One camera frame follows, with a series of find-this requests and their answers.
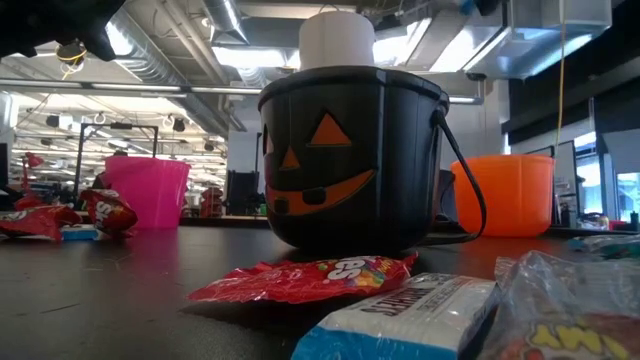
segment desk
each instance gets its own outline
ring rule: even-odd
[[[492,278],[497,256],[531,249],[561,254],[563,243],[484,238],[418,248],[413,273]],[[300,336],[353,300],[185,300],[236,267],[284,259],[314,258],[267,229],[181,227],[121,244],[0,241],[0,359],[287,359]]]

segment exposed duct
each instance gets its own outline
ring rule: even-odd
[[[244,84],[248,87],[263,88],[267,86],[267,78],[260,67],[238,68],[238,74]]]
[[[120,33],[122,41],[126,42],[126,44],[113,44],[112,39],[116,53],[119,48],[131,49],[126,55],[132,59],[115,60],[119,65],[145,84],[189,85],[185,77],[173,67],[125,10],[118,11],[111,18],[110,24]],[[169,98],[168,100],[183,107],[189,117],[197,122],[204,131],[223,137],[227,136],[229,115],[207,105],[198,95],[186,94],[184,98]]]
[[[249,45],[240,22],[242,17],[234,0],[204,0],[211,25],[216,29],[213,42]]]

